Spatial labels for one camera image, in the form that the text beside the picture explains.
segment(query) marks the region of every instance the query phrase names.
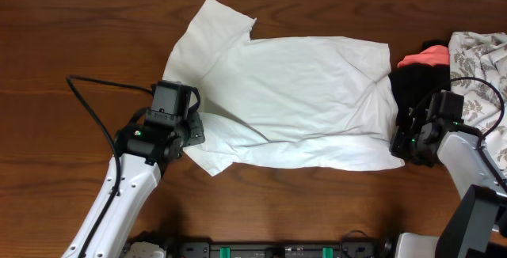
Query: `cable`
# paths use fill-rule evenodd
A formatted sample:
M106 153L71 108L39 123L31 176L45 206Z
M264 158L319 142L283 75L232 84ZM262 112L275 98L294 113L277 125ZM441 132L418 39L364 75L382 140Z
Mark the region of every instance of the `cable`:
M118 153L116 152L116 149L114 148L114 142L111 138L111 135L109 134L108 130L105 128L105 125L98 118L97 114L88 105L88 103L86 103L85 99L81 96L79 91L76 89L76 87L74 86L74 83L72 82L73 79L87 81L87 82L93 82L93 83L102 84L102 85L111 85L111 86L127 88L127 89L137 89L137 90L149 93L151 96L153 96L153 92L150 91L149 89L145 89L143 87L138 87L135 85L126 85L126 84L120 84L120 83L115 83L115 82L102 81L102 80L97 80L97 79L93 79L93 78L81 77L81 76L77 76L77 75L67 76L67 84L71 88L72 92L74 92L74 95L78 98L78 100L81 102L83 107L85 107L86 111L88 111L88 113L92 116L95 123L101 128L102 132L104 133L104 136L107 139L109 146L111 147L112 154L114 156L114 161L115 161L115 168L116 168L116 178L115 178L112 190L111 190L111 194L109 195L108 200L105 202L104 208L102 209L101 213L97 217L97 221L95 221L95 223L93 224L92 229L90 230L90 233L88 233L88 237L86 237L85 242L83 243L83 246L81 248L81 251L79 252L78 258L82 258L82 257L86 256L86 249L88 248L88 245L90 244L90 242L93 238L93 235L97 231L97 228L101 224L101 221L104 218L105 214L107 213L109 206L111 206L112 200L115 198L118 190L120 189L121 165L120 165L120 158L118 157Z
M476 77L469 77L469 76L466 76L466 77L457 77L457 78L453 78L449 81L446 81L446 82L442 82L440 83L437 87L433 88L431 91L429 91L429 93L426 94L426 96L424 96L422 98L422 100L419 102L419 104L417 104L414 108L414 110L409 114L409 117L414 117L414 113L421 109L422 105L424 103L426 103L428 101L428 99L434 94L434 93L437 93L439 92L440 90L442 90L444 87L446 87L447 85L451 84L452 82L455 82L455 81L462 81L462 80L474 80L474 81L478 81L478 82L481 82L482 84L484 85L487 85L488 87L490 87L493 92L495 93L495 95L497 96L498 98L498 101L500 102L500 116L498 117L497 121L494 123L494 125L492 127L490 127L489 130L487 130L485 133L483 133L478 139L477 139L477 145L475 146L475 149L478 151L478 154L479 156L481 157L481 159L484 161L484 164L486 164L486 166L488 167L488 169L491 171L491 173L493 174L494 178L497 180L497 185L501 186L505 192L507 192L507 182L505 182L501 176L497 173L497 170L493 167L493 165L491 164L490 160L488 160L486 154L484 153L484 146L482 145L482 141L484 141L484 139L486 138L487 135L489 135L491 132L494 131L495 128L498 127L498 125L500 124L501 120L503 119L504 117L504 113L505 113L505 103L504 103L504 100L502 99L501 97L501 94L500 92L493 86L491 85L488 81L486 80L482 80L482 79L479 79L479 78L476 78Z
M344 235L342 238L341 238L341 243L340 243L340 251L343 253L343 255L345 256L345 258L352 258L350 255L349 255L349 252L344 250L341 246L343 245L343 242L345 241L345 239L347 237L349 237L351 234L354 234L354 233L361 233L363 234L365 237L368 237L368 235L363 231L363 230L351 230L349 231L346 235Z

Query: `red cloth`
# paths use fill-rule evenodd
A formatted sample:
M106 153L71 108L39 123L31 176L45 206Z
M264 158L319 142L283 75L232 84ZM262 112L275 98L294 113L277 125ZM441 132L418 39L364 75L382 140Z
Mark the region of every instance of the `red cloth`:
M407 55L400 63L398 63L398 68L412 63L423 63L431 66L435 66L436 64L449 65L449 48L443 45L435 45L419 54Z

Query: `t-shirt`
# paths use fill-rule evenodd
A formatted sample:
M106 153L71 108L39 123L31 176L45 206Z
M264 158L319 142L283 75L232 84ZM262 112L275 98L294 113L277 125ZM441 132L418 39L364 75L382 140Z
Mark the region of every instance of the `t-shirt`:
M195 86L206 141L185 148L215 175L233 162L381 170L398 111L389 48L346 37L251 40L255 19L206 0L164 80Z

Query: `wood grain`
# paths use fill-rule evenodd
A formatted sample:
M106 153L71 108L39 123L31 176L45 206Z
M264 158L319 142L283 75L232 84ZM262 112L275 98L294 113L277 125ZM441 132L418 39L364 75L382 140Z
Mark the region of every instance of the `wood grain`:
M257 18L253 38L388 43L391 63L454 31L505 32L507 0L218 0ZM0 0L0 256L60 256L104 179L110 150L67 74L149 86L204 0ZM111 132L145 95L79 86ZM444 168L383 172L234 164L210 177L175 161L132 234L215 241L332 241L349 230L438 235L459 203Z

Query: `black cable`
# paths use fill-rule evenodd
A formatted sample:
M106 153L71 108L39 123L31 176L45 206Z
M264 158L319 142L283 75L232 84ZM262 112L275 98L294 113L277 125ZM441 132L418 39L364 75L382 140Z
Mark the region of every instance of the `black cable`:
M78 258L82 258L82 257L86 256L86 249L88 248L88 245L90 244L90 242L93 238L93 235L97 231L97 228L101 224L103 217L107 213L109 206L112 203L112 200L115 198L118 190L120 189L121 165L120 165L120 158L118 157L116 149L114 148L114 141L112 140L111 135L109 134L108 130L105 128L105 125L98 118L97 114L88 105L88 103L86 103L85 99L81 96L79 91L76 89L76 87L74 86L74 83L72 82L73 79L87 81L87 82L93 82L93 83L103 84L103 85L112 85L112 86L121 87L121 88L137 89L140 91L147 92L151 96L153 96L153 93L149 89L145 89L143 87L138 87L135 85L125 85L125 84L120 84L120 83L115 83L115 82L108 82L108 81L102 81L102 80L97 80L97 79L93 79L93 78L81 77L81 76L77 76L77 75L67 76L67 84L71 88L72 92L74 92L74 95L78 98L78 100L81 102L83 107L85 107L86 111L88 111L88 113L92 116L95 123L101 128L102 132L104 133L105 138L107 139L108 144L111 147L112 154L113 154L114 160L115 160L115 168L116 168L116 178L115 178L115 182L112 187L112 190L111 190L111 194L109 195L108 200L105 202L104 208L102 208L101 213L99 214L99 216L97 217L97 220L93 224L92 229L88 233L88 237L86 237L85 242L83 243L83 246L81 248L81 251L79 252Z
M442 82L437 87L433 88L429 93L427 93L425 97L422 98L422 100L419 102L419 104L417 104L415 106L414 110L409 114L409 117L414 117L414 113L416 111L418 111L419 109L421 109L422 105L425 104L425 103L427 103L428 99L434 93L440 92L444 87L446 87L447 85L450 85L452 82L462 81L462 80L474 80L474 81L481 82L484 85L487 85L488 87L490 87L493 90L494 94L498 98L498 101L500 102L500 116L498 117L498 119L494 123L494 125L492 127L490 127L489 130L487 130L485 133L483 133L477 139L477 145L475 146L475 149L478 151L478 154L481 157L481 159L484 161L484 164L486 164L486 166L488 167L488 169L493 174L494 178L497 180L497 184L499 186L501 186L504 189L505 192L507 192L507 184L506 184L507 182L505 182L500 177L500 174L497 173L497 170L493 167L493 165L491 164L490 160L488 160L488 158L487 158L487 156L486 156L486 154L484 153L484 150L483 150L484 146L482 145L482 141L484 141L484 139L486 138L486 136L489 135L491 132L493 132L495 130L495 128L498 127L498 125L500 124L501 120L504 117L504 112L505 112L505 103L504 103L504 100L501 97L500 92L493 85L491 85L488 81L482 80L482 79L479 79L479 78L476 78L476 77L466 76L466 77L457 77L457 78L453 78L453 79L451 79L449 81Z
M343 249L343 247L342 247L343 242L345 241L345 239L347 237L349 237L351 234L354 234L354 233L360 233L360 234L363 234L365 237L368 237L368 235L363 230L351 230L346 235L344 235L341 238L340 251L343 253L343 255L345 256L345 258L352 258L352 257L349 255L349 251Z

